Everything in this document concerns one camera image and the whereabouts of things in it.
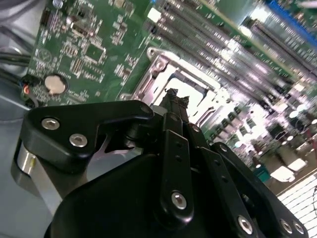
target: blue connector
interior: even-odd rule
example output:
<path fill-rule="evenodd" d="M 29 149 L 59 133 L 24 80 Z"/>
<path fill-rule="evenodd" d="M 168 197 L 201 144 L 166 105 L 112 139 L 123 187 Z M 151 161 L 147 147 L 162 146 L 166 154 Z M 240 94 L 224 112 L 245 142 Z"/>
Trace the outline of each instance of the blue connector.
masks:
<path fill-rule="evenodd" d="M 312 46 L 317 47 L 317 40 L 300 23 L 294 19 L 291 14 L 284 10 L 275 0 L 266 0 L 268 7 L 279 17 L 287 21 L 288 24 Z"/>

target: silver screw head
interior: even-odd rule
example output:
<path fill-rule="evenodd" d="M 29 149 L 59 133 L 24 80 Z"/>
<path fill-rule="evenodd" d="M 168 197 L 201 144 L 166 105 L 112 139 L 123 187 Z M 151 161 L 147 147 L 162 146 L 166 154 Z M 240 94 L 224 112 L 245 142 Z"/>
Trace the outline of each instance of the silver screw head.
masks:
<path fill-rule="evenodd" d="M 64 3 L 62 0 L 53 0 L 53 6 L 56 9 L 61 9 L 63 7 Z"/>
<path fill-rule="evenodd" d="M 198 127 L 198 126 L 196 126 L 195 124 L 193 124 L 192 127 L 193 127 L 193 129 L 194 129 L 195 132 L 199 132 L 199 127 Z"/>
<path fill-rule="evenodd" d="M 79 148 L 83 148 L 88 144 L 87 138 L 82 134 L 73 134 L 69 138 L 69 142 Z"/>
<path fill-rule="evenodd" d="M 296 221 L 293 221 L 293 225 L 295 227 L 295 229 L 300 233 L 300 234 L 304 234 L 304 229 L 302 228 L 301 225 L 299 225 Z"/>
<path fill-rule="evenodd" d="M 245 233 L 247 233 L 248 235 L 251 235 L 253 233 L 251 223 L 244 216 L 238 216 L 238 223 Z"/>
<path fill-rule="evenodd" d="M 148 113 L 148 114 L 152 113 L 151 108 L 149 108 L 149 107 L 147 107 L 145 105 L 141 106 L 141 110 L 144 111 L 145 113 Z"/>
<path fill-rule="evenodd" d="M 293 233 L 291 226 L 286 221 L 281 219 L 280 223 L 281 223 L 281 225 L 282 225 L 282 227 L 284 228 L 285 231 L 287 231 L 289 234 Z"/>
<path fill-rule="evenodd" d="M 179 192 L 174 192 L 172 194 L 172 202 L 180 210 L 184 210 L 187 206 L 185 197 Z"/>
<path fill-rule="evenodd" d="M 224 146 L 224 145 L 220 145 L 220 148 L 224 151 L 224 152 L 227 152 L 227 148 Z"/>
<path fill-rule="evenodd" d="M 156 66 L 158 71 L 162 71 L 165 68 L 165 64 L 162 61 L 157 61 L 155 66 Z"/>
<path fill-rule="evenodd" d="M 57 130 L 59 126 L 60 124 L 56 119 L 45 118 L 42 120 L 42 127 L 44 127 L 46 130 Z"/>

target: red wire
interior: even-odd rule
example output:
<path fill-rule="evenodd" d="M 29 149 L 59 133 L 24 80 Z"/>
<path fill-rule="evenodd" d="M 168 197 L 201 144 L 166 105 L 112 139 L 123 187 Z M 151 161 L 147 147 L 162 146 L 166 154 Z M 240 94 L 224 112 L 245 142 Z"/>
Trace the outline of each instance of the red wire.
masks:
<path fill-rule="evenodd" d="M 24 86 L 23 92 L 24 92 L 25 94 L 29 94 L 30 91 L 29 91 L 29 86 L 28 86 L 28 85 Z"/>

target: integrated circuit chip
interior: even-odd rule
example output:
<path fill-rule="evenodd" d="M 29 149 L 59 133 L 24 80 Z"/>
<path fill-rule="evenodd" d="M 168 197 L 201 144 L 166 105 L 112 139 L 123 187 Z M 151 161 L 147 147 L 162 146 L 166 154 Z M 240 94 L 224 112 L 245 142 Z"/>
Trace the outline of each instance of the integrated circuit chip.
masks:
<path fill-rule="evenodd" d="M 106 49 L 90 44 L 87 47 L 85 58 L 93 63 L 100 63 L 106 54 Z"/>

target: screw hole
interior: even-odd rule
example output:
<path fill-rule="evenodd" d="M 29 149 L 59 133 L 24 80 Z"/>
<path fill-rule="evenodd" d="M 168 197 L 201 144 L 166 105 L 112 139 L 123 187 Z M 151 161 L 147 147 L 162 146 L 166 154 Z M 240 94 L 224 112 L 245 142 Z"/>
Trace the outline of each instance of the screw hole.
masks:
<path fill-rule="evenodd" d="M 179 155 L 176 155 L 175 158 L 178 162 L 182 162 L 182 158 Z"/>
<path fill-rule="evenodd" d="M 225 177 L 225 176 L 221 176 L 222 180 L 225 182 L 225 183 L 228 183 L 228 179 Z"/>
<path fill-rule="evenodd" d="M 74 140 L 76 140 L 76 141 L 79 142 L 79 143 L 83 142 L 83 139 L 80 138 L 80 137 L 76 137 Z"/>

